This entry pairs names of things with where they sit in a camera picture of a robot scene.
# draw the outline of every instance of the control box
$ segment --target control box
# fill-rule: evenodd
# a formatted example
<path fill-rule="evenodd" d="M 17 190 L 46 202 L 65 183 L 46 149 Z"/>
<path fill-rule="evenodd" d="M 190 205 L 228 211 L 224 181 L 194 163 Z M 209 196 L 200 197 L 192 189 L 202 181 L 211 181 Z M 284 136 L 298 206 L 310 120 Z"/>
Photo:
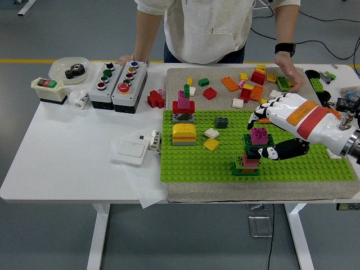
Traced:
<path fill-rule="evenodd" d="M 122 65 L 116 65 L 113 63 L 105 64 L 105 67 L 101 69 L 97 76 L 98 81 L 89 92 L 92 106 L 95 109 L 114 109 L 111 95 L 113 94 L 114 88 L 117 85 L 122 71 Z"/>
<path fill-rule="evenodd" d="M 40 100 L 44 102 L 62 105 L 67 99 L 63 81 L 57 82 L 39 77 L 31 82 L 31 88 L 36 90 Z"/>
<path fill-rule="evenodd" d="M 111 96 L 115 111 L 134 114 L 146 80 L 146 63 L 128 61 Z"/>

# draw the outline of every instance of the cable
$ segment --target cable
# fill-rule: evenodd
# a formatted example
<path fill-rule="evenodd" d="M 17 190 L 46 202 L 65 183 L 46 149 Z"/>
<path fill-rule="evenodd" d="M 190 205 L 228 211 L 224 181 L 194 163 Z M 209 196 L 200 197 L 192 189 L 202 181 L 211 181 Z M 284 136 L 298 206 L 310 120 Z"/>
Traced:
<path fill-rule="evenodd" d="M 270 269 L 270 257 L 272 252 L 272 242 L 274 239 L 274 225 L 275 225 L 275 206 L 272 204 L 272 211 L 273 211 L 273 217 L 272 217 L 272 233 L 271 233 L 271 245 L 270 245 L 270 252 L 269 252 L 269 259 L 268 259 L 268 270 Z"/>
<path fill-rule="evenodd" d="M 274 16 L 274 11 L 272 10 L 271 6 L 269 6 L 269 4 L 268 4 L 265 0 L 263 0 L 263 1 L 268 5 L 268 7 L 270 8 L 272 14 L 269 15 L 269 16 L 257 16 L 257 17 L 254 17 L 253 20 L 254 20 L 254 19 L 258 19 L 258 18 L 263 18 L 263 19 L 265 19 L 265 18 L 271 18 L 272 16 Z M 319 21 L 340 21 L 340 20 L 343 20 L 343 21 L 350 21 L 350 22 L 353 22 L 353 23 L 360 23 L 360 21 L 353 21 L 353 20 L 347 20 L 347 19 L 322 20 L 322 19 L 315 18 L 315 17 L 313 17 L 313 16 L 309 16 L 309 15 L 307 15 L 307 14 L 304 14 L 304 13 L 301 12 L 301 11 L 299 11 L 299 12 L 300 12 L 301 14 L 305 15 L 305 16 L 308 16 L 308 17 L 310 17 L 310 18 L 313 18 L 313 19 L 316 19 L 316 20 L 319 20 Z M 255 31 L 255 30 L 253 29 L 253 27 L 251 27 L 250 30 L 253 31 L 255 34 L 261 36 L 261 37 L 265 37 L 265 38 L 268 38 L 268 39 L 272 39 L 272 40 L 274 40 L 274 41 L 276 40 L 276 38 L 273 38 L 273 37 L 269 37 L 269 36 L 267 36 L 267 35 L 260 34 L 259 32 Z M 323 43 L 323 42 L 320 41 L 320 40 L 306 40 L 306 41 L 301 41 L 301 42 L 297 42 L 297 43 L 294 43 L 294 44 L 298 45 L 298 44 L 304 44 L 304 43 L 308 43 L 308 42 L 317 42 L 317 43 L 322 44 L 322 45 L 325 47 L 325 49 L 326 49 L 331 55 L 333 55 L 335 58 L 337 58 L 337 59 L 339 59 L 339 60 L 348 60 L 348 59 L 350 59 L 350 58 L 352 57 L 352 58 L 353 58 L 353 65 L 354 65 L 354 71 L 355 71 L 355 73 L 356 73 L 357 75 L 360 76 L 360 73 L 358 72 L 358 70 L 356 69 L 356 66 L 355 66 L 355 55 L 356 55 L 356 52 L 357 52 L 357 50 L 359 49 L 359 46 L 360 46 L 360 37 L 358 38 L 358 40 L 357 40 L 357 42 L 356 42 L 356 44 L 355 44 L 354 52 L 353 52 L 349 57 L 339 57 L 339 56 L 336 56 L 335 54 L 333 54 L 333 53 L 329 50 L 329 48 L 327 48 L 327 46 L 325 45 L 325 43 Z"/>
<path fill-rule="evenodd" d="M 360 21 L 354 21 L 354 20 L 348 20 L 348 19 L 322 20 L 322 19 L 319 19 L 319 18 L 310 16 L 310 15 L 307 15 L 307 14 L 301 12 L 300 10 L 299 10 L 299 12 L 300 12 L 301 14 L 303 14 L 304 16 L 306 16 L 306 17 L 313 18 L 313 19 L 318 20 L 318 21 L 350 21 L 351 23 L 360 23 Z"/>

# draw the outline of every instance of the green button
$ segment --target green button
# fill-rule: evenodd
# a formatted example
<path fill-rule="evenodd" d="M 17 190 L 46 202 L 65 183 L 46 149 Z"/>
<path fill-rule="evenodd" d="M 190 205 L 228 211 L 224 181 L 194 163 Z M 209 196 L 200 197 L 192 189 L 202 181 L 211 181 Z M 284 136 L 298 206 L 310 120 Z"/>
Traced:
<path fill-rule="evenodd" d="M 49 85 L 47 87 L 54 88 L 56 84 L 57 82 L 55 80 L 52 80 L 51 82 L 49 82 Z"/>

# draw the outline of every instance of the white bowl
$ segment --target white bowl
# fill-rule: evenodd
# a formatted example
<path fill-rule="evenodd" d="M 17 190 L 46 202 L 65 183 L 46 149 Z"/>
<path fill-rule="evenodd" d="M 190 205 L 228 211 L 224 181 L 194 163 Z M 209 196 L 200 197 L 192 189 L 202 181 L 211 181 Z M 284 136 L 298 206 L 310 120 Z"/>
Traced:
<path fill-rule="evenodd" d="M 73 79 L 68 79 L 65 75 L 65 71 L 69 70 L 72 65 L 83 64 L 85 73 L 81 76 L 75 76 Z M 56 60 L 49 71 L 49 77 L 52 80 L 63 81 L 64 84 L 77 84 L 81 83 L 88 75 L 88 69 L 90 67 L 89 60 L 83 57 L 65 57 Z"/>

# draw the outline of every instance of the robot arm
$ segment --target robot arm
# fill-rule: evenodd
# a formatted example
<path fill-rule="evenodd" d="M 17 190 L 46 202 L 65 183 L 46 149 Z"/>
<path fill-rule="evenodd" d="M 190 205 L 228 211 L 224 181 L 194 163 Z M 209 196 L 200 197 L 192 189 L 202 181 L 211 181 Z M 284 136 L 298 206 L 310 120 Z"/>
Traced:
<path fill-rule="evenodd" d="M 258 150 L 264 158 L 294 158 L 306 154 L 310 143 L 322 143 L 336 155 L 350 155 L 358 162 L 360 160 L 360 130 L 351 127 L 348 119 L 341 122 L 323 107 L 298 94 L 287 93 L 258 106 L 249 119 L 247 129 L 263 118 L 297 137 L 273 147 L 250 149 Z"/>

